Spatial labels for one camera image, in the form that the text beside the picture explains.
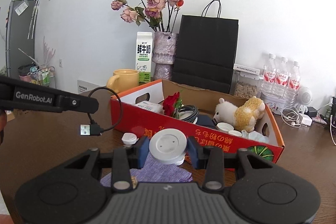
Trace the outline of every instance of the plush toy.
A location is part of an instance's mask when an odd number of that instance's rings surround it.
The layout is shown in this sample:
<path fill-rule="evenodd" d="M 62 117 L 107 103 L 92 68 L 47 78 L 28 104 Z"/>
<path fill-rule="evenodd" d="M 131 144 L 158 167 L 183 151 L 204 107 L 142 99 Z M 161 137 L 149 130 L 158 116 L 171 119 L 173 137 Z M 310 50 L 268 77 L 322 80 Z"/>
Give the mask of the plush toy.
<path fill-rule="evenodd" d="M 241 107 L 236 107 L 220 98 L 214 118 L 217 122 L 229 123 L 235 130 L 246 130 L 250 133 L 254 130 L 257 120 L 263 117 L 264 111 L 265 104 L 263 100 L 255 96 L 247 100 Z"/>

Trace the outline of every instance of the human hand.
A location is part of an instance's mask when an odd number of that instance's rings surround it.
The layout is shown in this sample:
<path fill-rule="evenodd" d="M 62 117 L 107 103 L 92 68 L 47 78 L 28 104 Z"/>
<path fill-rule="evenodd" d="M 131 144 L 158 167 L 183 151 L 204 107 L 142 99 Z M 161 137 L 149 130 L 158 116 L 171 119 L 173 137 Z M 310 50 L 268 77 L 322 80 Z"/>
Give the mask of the human hand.
<path fill-rule="evenodd" d="M 0 110 L 0 131 L 4 129 L 4 127 L 7 124 L 7 115 L 6 112 L 3 110 Z"/>

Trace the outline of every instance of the refrigerator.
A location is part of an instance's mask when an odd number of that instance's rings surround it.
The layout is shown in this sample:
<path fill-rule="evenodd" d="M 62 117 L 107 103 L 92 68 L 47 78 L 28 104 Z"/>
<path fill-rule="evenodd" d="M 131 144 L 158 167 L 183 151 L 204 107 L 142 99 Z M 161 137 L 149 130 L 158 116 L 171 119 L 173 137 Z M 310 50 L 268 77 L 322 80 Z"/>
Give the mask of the refrigerator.
<path fill-rule="evenodd" d="M 22 0 L 12 0 L 9 5 L 8 23 L 6 29 L 6 67 L 8 77 L 19 79 L 18 68 L 32 63 L 32 60 L 18 50 L 20 48 L 26 54 L 34 58 L 35 35 L 30 33 L 29 25 L 32 18 L 34 0 L 28 0 L 29 6 L 18 15 L 16 7 Z"/>

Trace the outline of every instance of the mug handle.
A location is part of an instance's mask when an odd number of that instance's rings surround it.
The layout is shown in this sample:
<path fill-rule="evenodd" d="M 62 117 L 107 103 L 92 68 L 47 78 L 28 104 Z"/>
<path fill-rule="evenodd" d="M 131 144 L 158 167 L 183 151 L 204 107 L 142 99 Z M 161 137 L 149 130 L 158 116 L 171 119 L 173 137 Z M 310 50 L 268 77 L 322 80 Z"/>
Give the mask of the mug handle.
<path fill-rule="evenodd" d="M 119 93 L 119 90 L 113 88 L 113 87 L 115 86 L 116 80 L 118 80 L 119 77 L 120 77 L 120 75 L 113 75 L 113 76 L 107 81 L 107 84 L 106 84 L 106 87 L 109 88 L 109 89 L 111 89 L 111 90 L 114 90 L 115 93 Z"/>

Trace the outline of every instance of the usb connector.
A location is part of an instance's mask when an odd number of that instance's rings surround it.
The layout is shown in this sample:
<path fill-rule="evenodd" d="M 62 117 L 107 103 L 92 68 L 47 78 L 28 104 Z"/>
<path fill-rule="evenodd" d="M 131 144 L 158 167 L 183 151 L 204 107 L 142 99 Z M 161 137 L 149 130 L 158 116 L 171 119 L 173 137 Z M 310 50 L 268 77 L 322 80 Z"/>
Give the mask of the usb connector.
<path fill-rule="evenodd" d="M 82 136 L 100 136 L 104 131 L 98 124 L 81 124 Z"/>

